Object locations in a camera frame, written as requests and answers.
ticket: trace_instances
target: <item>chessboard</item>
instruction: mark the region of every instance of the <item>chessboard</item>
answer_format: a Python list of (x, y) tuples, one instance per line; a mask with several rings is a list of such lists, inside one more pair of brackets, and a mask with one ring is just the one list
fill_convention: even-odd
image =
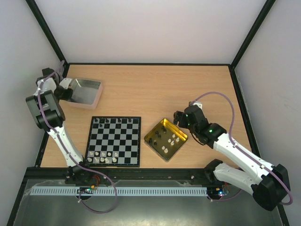
[(90, 166), (139, 167), (141, 117), (93, 116), (85, 159)]

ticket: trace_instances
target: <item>purple cable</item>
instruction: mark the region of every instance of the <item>purple cable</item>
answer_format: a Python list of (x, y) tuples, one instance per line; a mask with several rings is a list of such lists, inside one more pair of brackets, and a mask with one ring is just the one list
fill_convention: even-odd
[(89, 171), (89, 172), (97, 173), (97, 174), (99, 174), (99, 175), (101, 175), (101, 176), (103, 176), (103, 177), (106, 177), (106, 178), (108, 179), (108, 181), (112, 184), (112, 187), (114, 188), (114, 191), (115, 191), (115, 200), (114, 200), (113, 205), (112, 205), (110, 208), (108, 208), (108, 209), (105, 210), (105, 211), (97, 211), (97, 210), (94, 210), (94, 209), (88, 207), (83, 201), (81, 201), (81, 203), (85, 206), (85, 208), (86, 208), (87, 210), (93, 212), (93, 213), (98, 213), (98, 214), (108, 213), (108, 212), (112, 211), (113, 209), (115, 209), (115, 208), (117, 207), (117, 189), (116, 189), (116, 186), (115, 186), (114, 182), (113, 182), (107, 175), (105, 175), (105, 174), (103, 174), (103, 173), (101, 173), (101, 172), (98, 172), (98, 171), (93, 170), (93, 169), (87, 169), (87, 168), (82, 167), (81, 165), (79, 165), (79, 164), (75, 161), (75, 159), (70, 155), (70, 153), (68, 152), (67, 148), (66, 148), (65, 145), (63, 144), (63, 141), (61, 140), (61, 138), (60, 138), (59, 135), (57, 135), (57, 138), (58, 138), (58, 140), (60, 141), (60, 143), (61, 143), (63, 149), (65, 150), (65, 152), (67, 153), (67, 155), (70, 157), (70, 159), (71, 159), (71, 160), (72, 160), (79, 168), (81, 168), (81, 169), (83, 169), (83, 170), (86, 170), (86, 171)]
[(114, 191), (115, 191), (115, 201), (114, 201), (113, 205), (112, 205), (109, 209), (107, 209), (107, 210), (105, 210), (105, 211), (96, 211), (96, 210), (91, 209), (91, 208), (88, 207), (83, 201), (81, 201), (81, 203), (85, 206), (85, 208), (88, 209), (89, 211), (93, 212), (93, 213), (99, 213), (99, 214), (101, 214), (101, 213), (108, 213), (108, 212), (112, 211), (113, 209), (115, 209), (116, 206), (117, 206), (117, 189), (116, 189), (116, 187), (115, 187), (114, 182), (113, 182), (107, 175), (105, 175), (105, 174), (103, 174), (103, 173), (101, 173), (101, 172), (98, 172), (98, 171), (96, 171), (96, 170), (87, 169), (87, 168), (85, 168), (85, 167), (82, 167), (81, 165), (79, 165), (79, 164), (75, 161), (75, 159), (71, 156), (71, 154), (69, 153), (69, 151), (68, 151), (67, 148), (65, 147), (65, 145), (64, 145), (63, 141), (61, 140), (61, 137), (60, 137), (60, 135), (58, 134), (57, 130), (56, 130), (55, 128), (53, 128), (53, 127), (49, 124), (48, 120), (46, 119), (44, 110), (43, 110), (43, 105), (42, 105), (41, 97), (40, 97), (40, 93), (41, 93), (41, 89), (42, 89), (42, 87), (43, 87), (43, 84), (45, 83), (45, 81), (46, 81), (47, 79), (49, 79), (49, 78), (51, 78), (53, 75), (55, 75), (55, 73), (61, 69), (61, 67), (63, 66), (63, 64), (64, 64), (64, 61), (62, 61), (61, 64), (60, 64), (60, 66), (59, 66), (54, 72), (52, 72), (49, 76), (47, 76), (47, 77), (44, 79), (44, 81), (42, 81), (42, 82), (40, 83), (40, 85), (39, 85), (39, 88), (40, 88), (40, 89), (39, 89), (39, 91), (38, 91), (38, 103), (39, 103), (40, 112), (41, 112), (42, 117), (43, 117), (43, 119), (44, 119), (44, 121), (45, 121), (45, 124), (46, 124), (50, 129), (52, 129), (52, 130), (56, 133), (57, 139), (58, 139), (59, 142), (61, 143), (63, 149), (65, 150), (66, 154), (70, 157), (70, 159), (71, 159), (71, 160), (72, 160), (79, 168), (81, 168), (81, 169), (83, 169), (83, 170), (86, 170), (86, 171), (89, 171), (89, 172), (97, 173), (97, 174), (99, 174), (99, 175), (101, 175), (101, 176), (103, 176), (103, 177), (106, 177), (106, 178), (109, 180), (109, 182), (112, 184), (112, 186), (113, 186), (113, 188), (114, 188)]
[[(233, 129), (233, 125), (234, 125), (234, 119), (235, 119), (235, 111), (234, 111), (234, 106), (232, 104), (232, 102), (230, 101), (230, 99), (220, 93), (220, 92), (208, 92), (208, 93), (204, 93), (203, 95), (200, 95), (198, 98), (196, 98), (192, 103), (195, 103), (196, 101), (198, 101), (200, 98), (204, 97), (204, 96), (207, 96), (209, 94), (217, 94), (217, 95), (220, 95), (224, 98), (227, 99), (227, 101), (229, 102), (230, 106), (231, 106), (231, 109), (232, 109), (232, 120), (231, 120), (231, 124), (230, 124), (230, 129), (229, 129), (229, 139), (230, 139), (230, 142), (241, 152), (243, 153), (245, 156), (247, 156), (249, 159), (251, 159), (252, 161), (254, 161), (256, 164), (258, 164), (259, 166), (261, 166), (261, 163), (259, 161), (257, 161), (254, 157), (252, 157), (251, 155), (249, 155), (247, 152), (245, 152), (243, 149), (241, 149), (238, 145), (235, 145), (235, 142), (233, 141), (232, 139), (232, 129)], [(293, 196), (292, 196), (292, 193), (290, 192), (290, 190), (287, 188), (287, 186), (282, 182), (282, 180), (275, 174), (273, 173), (270, 169), (268, 169), (267, 167), (264, 167), (264, 169), (269, 172), (280, 184), (281, 186), (285, 189), (285, 191), (287, 192), (288, 196), (290, 197), (290, 201), (289, 202), (281, 202), (280, 204), (281, 205), (291, 205), (293, 203)]]

